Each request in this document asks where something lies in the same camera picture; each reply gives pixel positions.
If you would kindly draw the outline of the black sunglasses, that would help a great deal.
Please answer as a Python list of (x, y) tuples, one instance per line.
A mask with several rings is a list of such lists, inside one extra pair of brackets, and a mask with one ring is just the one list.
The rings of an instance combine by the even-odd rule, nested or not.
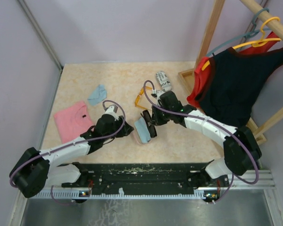
[(157, 136), (157, 131), (155, 129), (155, 126), (152, 125), (152, 123), (151, 123), (151, 115), (150, 115), (149, 111), (148, 110), (142, 111), (141, 116), (144, 118), (144, 120), (146, 122), (146, 126), (147, 126), (147, 129), (148, 129), (148, 132), (150, 133), (150, 137), (155, 138)]

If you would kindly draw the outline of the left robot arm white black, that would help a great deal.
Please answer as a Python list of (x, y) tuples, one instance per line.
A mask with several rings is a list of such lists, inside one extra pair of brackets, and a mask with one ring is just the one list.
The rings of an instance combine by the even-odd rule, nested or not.
[(10, 172), (10, 183), (26, 198), (37, 195), (45, 187), (85, 186), (91, 179), (87, 168), (78, 162), (66, 162), (89, 155), (102, 148), (109, 139), (126, 137), (133, 130), (123, 116), (115, 118), (106, 113), (96, 125), (70, 142), (50, 149), (27, 149)]

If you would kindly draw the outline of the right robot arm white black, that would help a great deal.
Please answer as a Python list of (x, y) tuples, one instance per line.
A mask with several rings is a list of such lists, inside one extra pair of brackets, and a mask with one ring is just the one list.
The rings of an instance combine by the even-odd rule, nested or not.
[(258, 168), (257, 161), (262, 152), (248, 127), (226, 125), (191, 105), (182, 105), (172, 91), (153, 90), (151, 95), (156, 99), (152, 106), (152, 125), (160, 126), (172, 121), (200, 132), (223, 148), (223, 157), (211, 161), (204, 168), (201, 174), (204, 185), (212, 186), (218, 177), (226, 174), (242, 176), (246, 171)]

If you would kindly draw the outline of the newspaper print glasses case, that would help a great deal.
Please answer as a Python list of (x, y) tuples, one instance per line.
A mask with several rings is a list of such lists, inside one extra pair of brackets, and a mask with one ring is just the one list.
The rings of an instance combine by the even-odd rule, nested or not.
[(157, 82), (165, 92), (172, 90), (172, 84), (164, 71), (159, 71), (155, 74)]

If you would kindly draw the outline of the light blue cleaning cloth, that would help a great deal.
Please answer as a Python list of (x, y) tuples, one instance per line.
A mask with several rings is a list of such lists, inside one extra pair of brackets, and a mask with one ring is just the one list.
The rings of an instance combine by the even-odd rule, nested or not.
[(142, 144), (147, 144), (151, 141), (150, 132), (148, 131), (146, 121), (143, 117), (140, 117), (134, 122), (134, 126), (137, 130), (138, 136)]

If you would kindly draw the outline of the pink glasses case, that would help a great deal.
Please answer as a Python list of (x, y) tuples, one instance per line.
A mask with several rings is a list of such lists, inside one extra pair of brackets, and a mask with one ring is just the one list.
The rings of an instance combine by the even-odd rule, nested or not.
[(140, 136), (138, 133), (133, 133), (133, 137), (135, 141), (140, 145), (145, 145), (151, 142), (151, 138), (146, 135)]

